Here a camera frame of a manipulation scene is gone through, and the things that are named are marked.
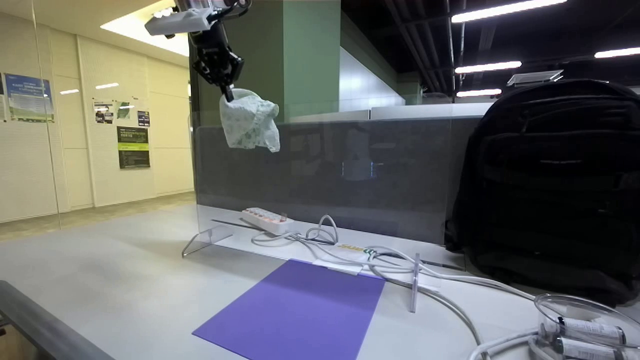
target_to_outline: table surface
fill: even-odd
[[[284,261],[221,246],[181,258],[201,230],[198,213],[208,225],[209,212],[182,206],[4,241],[0,280],[117,360],[243,359],[191,332]],[[233,237],[248,243],[257,233],[243,229]],[[418,249],[423,258],[447,257],[432,244],[342,230],[340,236],[348,243],[391,241],[386,245]],[[438,287],[468,313],[484,341],[536,326],[528,300],[452,281]],[[466,359],[475,343],[460,319],[425,296],[409,313],[409,301],[409,290],[385,284],[358,359]],[[640,318],[634,308],[625,312]],[[529,356],[519,347],[494,359]]]

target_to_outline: label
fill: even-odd
[[[589,335],[605,338],[615,343],[620,342],[620,334],[618,328],[611,325],[605,325],[596,322],[587,322],[572,318],[563,318],[565,326],[571,330],[585,332]]]
[[[563,355],[581,360],[616,360],[614,349],[600,345],[562,339]]]

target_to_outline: purple paper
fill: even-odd
[[[193,334],[251,360],[355,360],[384,284],[290,260]]]

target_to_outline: cloth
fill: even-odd
[[[266,147],[271,152],[280,151],[280,133],[275,119],[280,108],[271,101],[262,100],[255,92],[232,89],[234,100],[220,98],[220,119],[229,147],[254,149]]]

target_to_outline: white power strip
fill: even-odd
[[[242,210],[242,212],[243,219],[274,235],[283,235],[290,232],[291,224],[295,223],[290,218],[265,209],[248,208]]]

